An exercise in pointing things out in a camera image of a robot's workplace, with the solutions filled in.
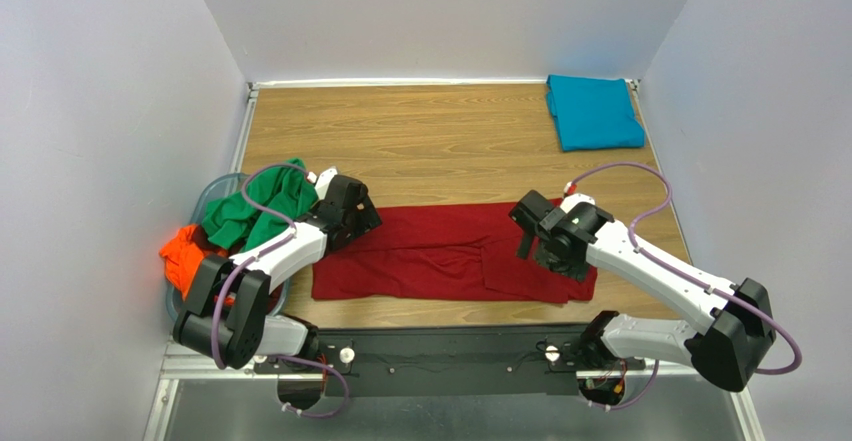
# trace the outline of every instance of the wooden table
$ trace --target wooden table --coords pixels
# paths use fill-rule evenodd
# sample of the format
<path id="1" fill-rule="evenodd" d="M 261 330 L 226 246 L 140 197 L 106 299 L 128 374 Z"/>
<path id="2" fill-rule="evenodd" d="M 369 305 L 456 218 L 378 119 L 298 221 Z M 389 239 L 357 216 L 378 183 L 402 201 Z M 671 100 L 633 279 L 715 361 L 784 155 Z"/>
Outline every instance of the wooden table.
<path id="1" fill-rule="evenodd" d="M 517 201 L 530 189 L 558 197 L 566 182 L 603 163 L 656 166 L 650 147 L 563 153 L 545 93 L 538 84 L 261 90 L 243 172 L 298 156 L 313 171 L 334 165 L 360 179 L 384 207 Z M 592 176 L 582 192 L 625 222 L 664 196 L 657 179 L 630 168 Z M 638 231 L 687 259 L 670 209 Z M 311 282 L 310 268 L 294 277 L 287 312 L 323 327 L 583 322 L 602 310 L 676 317 L 603 271 L 592 301 L 565 305 L 384 296 L 314 301 Z"/>

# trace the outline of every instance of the red pants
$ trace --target red pants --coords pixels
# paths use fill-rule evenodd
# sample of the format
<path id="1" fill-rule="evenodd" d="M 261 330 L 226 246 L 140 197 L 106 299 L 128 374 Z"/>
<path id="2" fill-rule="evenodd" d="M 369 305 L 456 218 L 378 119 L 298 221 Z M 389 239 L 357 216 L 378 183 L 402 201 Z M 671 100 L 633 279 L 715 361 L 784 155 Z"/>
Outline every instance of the red pants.
<path id="1" fill-rule="evenodd" d="M 314 265 L 314 299 L 399 298 L 565 303 L 592 298 L 585 281 L 515 256 L 515 203 L 379 209 L 382 225 Z"/>

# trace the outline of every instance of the green cloth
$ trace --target green cloth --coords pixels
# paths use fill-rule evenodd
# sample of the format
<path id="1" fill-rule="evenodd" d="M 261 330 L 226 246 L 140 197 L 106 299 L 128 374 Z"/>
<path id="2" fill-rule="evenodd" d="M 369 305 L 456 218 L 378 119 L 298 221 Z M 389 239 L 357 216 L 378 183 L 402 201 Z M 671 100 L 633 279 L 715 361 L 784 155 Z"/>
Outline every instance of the green cloth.
<path id="1" fill-rule="evenodd" d="M 287 162 L 305 166 L 299 158 Z M 286 167 L 260 173 L 248 185 L 246 192 L 258 204 L 291 218 L 307 213 L 319 199 L 314 186 L 301 172 Z M 231 249 L 231 246 L 245 240 L 243 251 L 248 251 L 283 233 L 287 223 L 249 206 L 237 191 L 227 198 L 209 202 L 201 226 L 211 243 Z"/>

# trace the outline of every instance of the pile of laundry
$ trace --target pile of laundry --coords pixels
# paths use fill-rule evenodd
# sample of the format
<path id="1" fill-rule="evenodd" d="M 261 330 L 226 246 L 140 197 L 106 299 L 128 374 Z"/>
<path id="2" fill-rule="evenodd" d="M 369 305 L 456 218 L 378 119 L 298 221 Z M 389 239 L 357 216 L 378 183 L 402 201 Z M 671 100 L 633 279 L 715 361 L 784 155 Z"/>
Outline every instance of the pile of laundry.
<path id="1" fill-rule="evenodd" d="M 289 162 L 304 167 L 301 159 Z M 247 194 L 293 219 L 318 201 L 304 175 L 285 167 L 261 173 L 249 184 Z M 381 227 L 314 264 L 311 296 L 318 300 L 385 295 L 548 303 L 592 299 L 594 268 L 579 281 L 538 266 L 533 257 L 515 255 L 523 233 L 509 218 L 513 206 L 379 208 Z M 160 250 L 166 278 L 186 299 L 205 256 L 227 257 L 253 249 L 286 228 L 279 218 L 250 206 L 239 191 L 211 201 L 200 225 L 182 228 Z"/>

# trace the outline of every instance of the wall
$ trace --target wall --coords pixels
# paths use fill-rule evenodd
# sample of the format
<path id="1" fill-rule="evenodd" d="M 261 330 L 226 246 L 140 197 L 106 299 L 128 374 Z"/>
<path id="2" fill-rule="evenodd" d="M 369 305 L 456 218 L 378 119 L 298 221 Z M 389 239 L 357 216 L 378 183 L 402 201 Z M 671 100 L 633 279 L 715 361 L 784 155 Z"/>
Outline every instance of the wall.
<path id="1" fill-rule="evenodd" d="M 804 350 L 750 384 L 767 439 L 849 436 L 850 46 L 852 0 L 689 0 L 642 82 L 694 261 L 763 282 Z"/>
<path id="2" fill-rule="evenodd" d="M 203 0 L 0 0 L 0 439 L 140 439 L 245 82 Z"/>
<path id="3" fill-rule="evenodd" d="M 686 0 L 206 0 L 250 81 L 641 76 Z"/>

